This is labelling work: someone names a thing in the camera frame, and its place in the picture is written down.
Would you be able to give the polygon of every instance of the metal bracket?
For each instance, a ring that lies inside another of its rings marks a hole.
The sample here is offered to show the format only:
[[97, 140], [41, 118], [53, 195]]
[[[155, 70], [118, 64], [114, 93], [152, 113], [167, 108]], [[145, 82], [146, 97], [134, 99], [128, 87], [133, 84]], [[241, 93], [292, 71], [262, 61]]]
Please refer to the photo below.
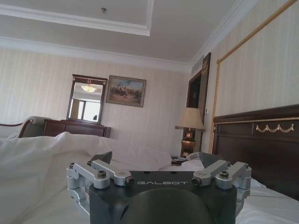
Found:
[[229, 164], [230, 163], [228, 161], [218, 160], [202, 171], [195, 171], [193, 173], [192, 183], [196, 186], [210, 185], [211, 179], [214, 178], [219, 172], [226, 170]]
[[86, 193], [89, 187], [105, 189], [110, 186], [110, 178], [118, 186], [131, 186], [134, 179], [130, 172], [119, 169], [101, 160], [92, 161], [91, 165], [72, 163], [66, 169], [69, 196], [76, 202], [78, 210], [90, 216]]
[[227, 171], [216, 175], [216, 186], [220, 189], [231, 189], [234, 185], [237, 188], [236, 216], [244, 205], [244, 199], [250, 195], [251, 168], [243, 162], [236, 162]]

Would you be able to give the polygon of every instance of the framed painting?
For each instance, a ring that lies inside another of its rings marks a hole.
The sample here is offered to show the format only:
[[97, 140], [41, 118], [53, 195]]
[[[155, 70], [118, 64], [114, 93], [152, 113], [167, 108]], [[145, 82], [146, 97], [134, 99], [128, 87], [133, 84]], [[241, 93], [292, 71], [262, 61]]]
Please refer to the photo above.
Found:
[[145, 79], [110, 76], [107, 103], [143, 107]]

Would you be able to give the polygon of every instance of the striped wallpaper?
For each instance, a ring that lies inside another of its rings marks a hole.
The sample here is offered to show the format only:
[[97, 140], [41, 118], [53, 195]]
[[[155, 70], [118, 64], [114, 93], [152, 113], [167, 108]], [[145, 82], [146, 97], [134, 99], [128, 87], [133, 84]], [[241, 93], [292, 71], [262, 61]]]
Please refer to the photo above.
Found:
[[0, 49], [0, 123], [36, 115], [65, 119], [72, 74], [146, 79], [144, 107], [104, 104], [102, 124], [111, 137], [180, 153], [174, 129], [187, 98], [188, 75], [172, 71]]
[[[217, 59], [281, 7], [261, 0], [212, 51], [204, 125], [212, 121]], [[299, 2], [221, 63], [216, 116], [299, 104]], [[208, 151], [210, 132], [203, 136]]]

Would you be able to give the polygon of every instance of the wooden dresser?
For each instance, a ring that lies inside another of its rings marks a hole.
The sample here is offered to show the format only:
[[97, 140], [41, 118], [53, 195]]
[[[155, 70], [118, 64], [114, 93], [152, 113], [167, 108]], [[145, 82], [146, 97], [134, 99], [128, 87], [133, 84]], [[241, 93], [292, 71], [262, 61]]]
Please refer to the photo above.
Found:
[[55, 137], [62, 132], [69, 132], [71, 134], [90, 134], [109, 138], [110, 130], [110, 127], [99, 124], [45, 119], [43, 135]]

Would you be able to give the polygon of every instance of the wooden headboard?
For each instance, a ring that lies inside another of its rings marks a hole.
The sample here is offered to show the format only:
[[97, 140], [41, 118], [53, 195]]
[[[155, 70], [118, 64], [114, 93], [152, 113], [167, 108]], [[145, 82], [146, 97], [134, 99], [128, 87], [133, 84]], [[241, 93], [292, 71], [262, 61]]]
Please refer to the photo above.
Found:
[[299, 200], [299, 105], [214, 118], [213, 154], [246, 162], [252, 177]]

